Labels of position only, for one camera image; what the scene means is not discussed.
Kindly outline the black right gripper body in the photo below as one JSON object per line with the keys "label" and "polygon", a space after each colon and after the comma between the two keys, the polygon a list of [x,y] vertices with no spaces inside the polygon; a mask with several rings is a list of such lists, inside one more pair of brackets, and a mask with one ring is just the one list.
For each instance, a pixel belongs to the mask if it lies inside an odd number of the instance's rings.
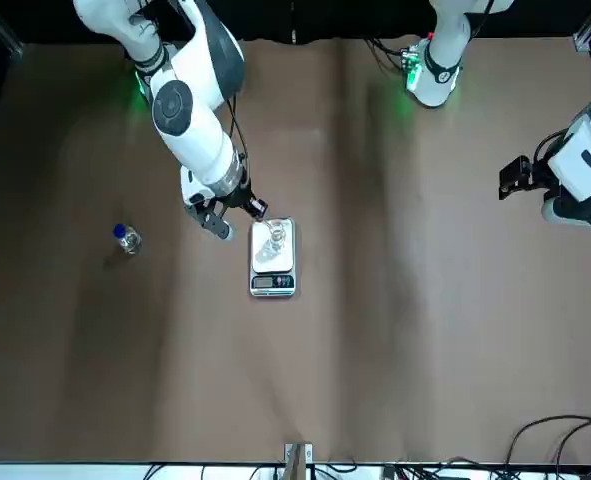
{"label": "black right gripper body", "polygon": [[247,173],[243,173],[239,181],[231,186],[225,185],[224,181],[219,181],[209,188],[214,193],[214,197],[208,202],[208,206],[214,210],[217,204],[221,204],[226,208],[242,208],[246,211],[251,210],[251,200],[253,199],[253,192],[251,189],[250,177]]}

